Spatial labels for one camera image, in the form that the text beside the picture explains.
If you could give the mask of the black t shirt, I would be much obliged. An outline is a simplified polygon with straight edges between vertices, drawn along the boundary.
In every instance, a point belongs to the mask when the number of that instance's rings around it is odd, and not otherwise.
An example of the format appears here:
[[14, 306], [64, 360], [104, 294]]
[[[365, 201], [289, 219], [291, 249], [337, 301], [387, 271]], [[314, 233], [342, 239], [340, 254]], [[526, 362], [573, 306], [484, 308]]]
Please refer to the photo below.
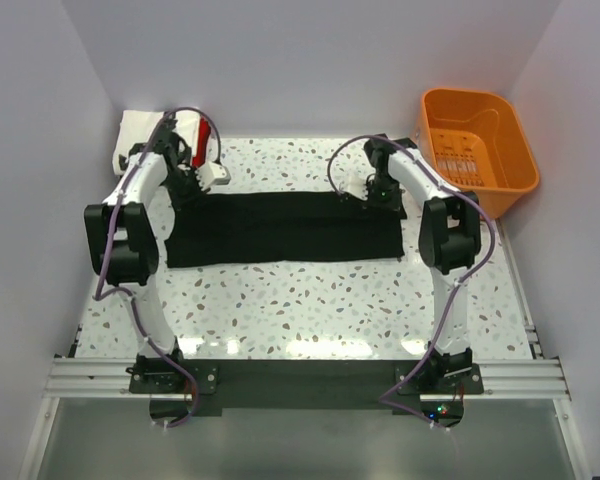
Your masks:
[[167, 266], [397, 258], [406, 218], [334, 192], [202, 195], [175, 211]]

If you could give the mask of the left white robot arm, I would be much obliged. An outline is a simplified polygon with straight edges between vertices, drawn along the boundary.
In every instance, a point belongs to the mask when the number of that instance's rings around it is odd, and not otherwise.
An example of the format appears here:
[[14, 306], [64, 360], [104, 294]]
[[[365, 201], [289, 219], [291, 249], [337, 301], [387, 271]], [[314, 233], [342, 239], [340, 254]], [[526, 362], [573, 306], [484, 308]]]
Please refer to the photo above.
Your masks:
[[149, 138], [129, 151], [114, 191], [84, 210], [91, 264], [98, 275], [94, 299], [120, 295], [137, 335], [135, 364], [128, 370], [133, 393], [197, 393], [159, 299], [160, 253], [148, 215], [161, 187], [174, 209], [206, 191], [192, 166], [190, 142], [176, 132], [177, 124], [175, 111], [164, 114]]

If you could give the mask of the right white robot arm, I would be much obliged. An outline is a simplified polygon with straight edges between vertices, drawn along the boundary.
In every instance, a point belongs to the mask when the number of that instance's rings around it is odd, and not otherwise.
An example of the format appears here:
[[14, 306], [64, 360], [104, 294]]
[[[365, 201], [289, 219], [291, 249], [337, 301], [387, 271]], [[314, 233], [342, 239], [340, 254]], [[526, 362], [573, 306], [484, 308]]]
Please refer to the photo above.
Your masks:
[[428, 166], [410, 139], [372, 135], [364, 144], [374, 175], [365, 181], [365, 201], [398, 210], [407, 191], [421, 206], [418, 250], [430, 268], [434, 331], [422, 359], [400, 381], [424, 392], [449, 392], [471, 372], [466, 283], [481, 250], [479, 202]]

